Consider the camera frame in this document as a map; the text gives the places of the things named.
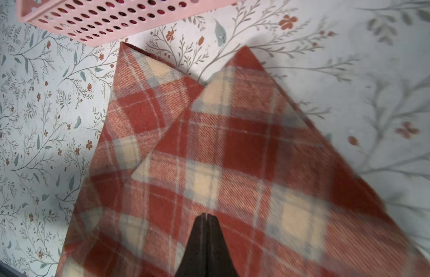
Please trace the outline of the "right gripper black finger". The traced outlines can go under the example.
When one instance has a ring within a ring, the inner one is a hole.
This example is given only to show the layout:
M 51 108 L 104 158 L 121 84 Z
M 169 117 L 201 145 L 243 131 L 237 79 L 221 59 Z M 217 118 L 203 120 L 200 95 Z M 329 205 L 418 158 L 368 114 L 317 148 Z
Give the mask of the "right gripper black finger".
M 217 217 L 195 218 L 177 277 L 237 277 Z

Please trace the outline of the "red plaid skirt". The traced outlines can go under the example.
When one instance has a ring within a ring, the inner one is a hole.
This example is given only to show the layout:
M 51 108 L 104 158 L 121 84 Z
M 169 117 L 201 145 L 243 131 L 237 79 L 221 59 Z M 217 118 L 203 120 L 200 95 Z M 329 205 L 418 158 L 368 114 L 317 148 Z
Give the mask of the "red plaid skirt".
M 175 277 L 201 214 L 240 277 L 430 277 L 248 47 L 202 86 L 123 42 L 56 274 Z

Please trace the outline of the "floral table mat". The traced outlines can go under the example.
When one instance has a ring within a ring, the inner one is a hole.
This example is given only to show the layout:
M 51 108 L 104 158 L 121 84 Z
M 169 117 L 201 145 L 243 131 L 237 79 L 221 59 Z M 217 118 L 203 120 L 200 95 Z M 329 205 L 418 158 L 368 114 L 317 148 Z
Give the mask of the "floral table mat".
M 57 270 L 121 43 L 207 86 L 242 48 L 430 263 L 430 1 L 236 1 L 99 46 L 0 1 L 0 262 Z

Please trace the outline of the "pink plastic basket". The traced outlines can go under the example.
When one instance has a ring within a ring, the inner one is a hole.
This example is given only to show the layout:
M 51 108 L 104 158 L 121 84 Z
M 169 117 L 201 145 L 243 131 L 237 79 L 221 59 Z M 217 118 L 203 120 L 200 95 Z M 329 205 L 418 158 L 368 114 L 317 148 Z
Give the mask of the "pink plastic basket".
M 15 7 L 22 23 L 99 46 L 232 4 L 231 0 L 18 0 Z

